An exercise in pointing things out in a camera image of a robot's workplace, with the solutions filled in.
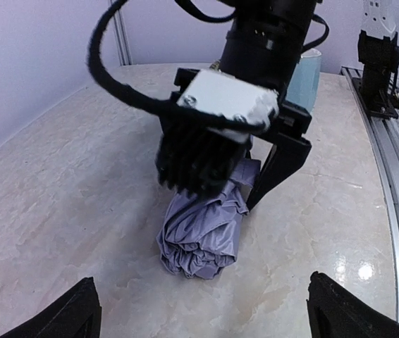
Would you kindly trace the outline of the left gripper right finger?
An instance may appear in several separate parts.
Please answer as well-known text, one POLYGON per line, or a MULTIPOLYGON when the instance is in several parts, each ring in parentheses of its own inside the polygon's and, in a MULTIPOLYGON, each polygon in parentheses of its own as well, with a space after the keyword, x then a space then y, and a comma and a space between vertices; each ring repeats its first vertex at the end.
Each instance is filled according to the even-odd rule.
POLYGON ((310 276, 307 310, 313 338, 399 338, 399 323, 375 311, 324 273, 310 276))

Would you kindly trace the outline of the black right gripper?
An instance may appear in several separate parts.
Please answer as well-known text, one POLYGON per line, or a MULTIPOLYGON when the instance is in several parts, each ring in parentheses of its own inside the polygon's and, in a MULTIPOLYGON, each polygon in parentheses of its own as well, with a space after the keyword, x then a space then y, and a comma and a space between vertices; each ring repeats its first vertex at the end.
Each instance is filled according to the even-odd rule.
MULTIPOLYGON (((259 136, 272 148, 247 199, 251 211, 272 189, 305 164, 312 149, 306 133, 312 117, 292 102, 281 102, 271 127, 259 136)), ((198 123, 161 118, 163 136, 156 157, 160 184, 213 197, 230 179, 238 161, 250 158, 250 134, 216 130, 198 123)))

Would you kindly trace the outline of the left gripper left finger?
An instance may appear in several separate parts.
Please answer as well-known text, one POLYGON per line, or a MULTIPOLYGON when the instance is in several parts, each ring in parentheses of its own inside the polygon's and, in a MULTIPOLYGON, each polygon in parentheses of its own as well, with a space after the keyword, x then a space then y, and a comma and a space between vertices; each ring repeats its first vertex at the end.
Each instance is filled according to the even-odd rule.
POLYGON ((0 338, 100 337, 102 307, 93 277, 85 277, 35 317, 0 338))

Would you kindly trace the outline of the lavender folding umbrella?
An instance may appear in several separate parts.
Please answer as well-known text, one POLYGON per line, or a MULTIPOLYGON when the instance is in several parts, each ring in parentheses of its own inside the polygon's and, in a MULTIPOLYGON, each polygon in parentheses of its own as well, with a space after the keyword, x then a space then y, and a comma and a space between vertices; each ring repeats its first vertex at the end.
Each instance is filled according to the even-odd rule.
POLYGON ((253 187, 260 167, 261 161, 243 158, 211 199, 175 194, 156 236, 167 271, 211 280, 237 261, 241 225, 249 213, 242 188, 253 187))

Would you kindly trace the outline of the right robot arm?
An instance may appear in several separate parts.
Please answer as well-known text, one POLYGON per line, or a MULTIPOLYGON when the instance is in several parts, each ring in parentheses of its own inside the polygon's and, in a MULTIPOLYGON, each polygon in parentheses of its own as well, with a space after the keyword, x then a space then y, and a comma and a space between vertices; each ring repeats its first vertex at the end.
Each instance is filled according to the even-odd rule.
POLYGON ((247 200, 247 207, 254 208, 304 165, 312 148, 305 139, 312 117, 286 95, 301 54, 321 44, 321 39, 305 40, 311 22, 322 23, 315 7, 315 1, 251 4, 237 15, 226 36, 219 70, 278 93, 281 112, 262 135, 272 145, 263 164, 252 162, 250 139, 235 142, 211 130, 161 121, 156 167, 164 184, 178 188, 174 203, 179 211, 221 196, 226 187, 236 184, 238 174, 256 182, 247 200))

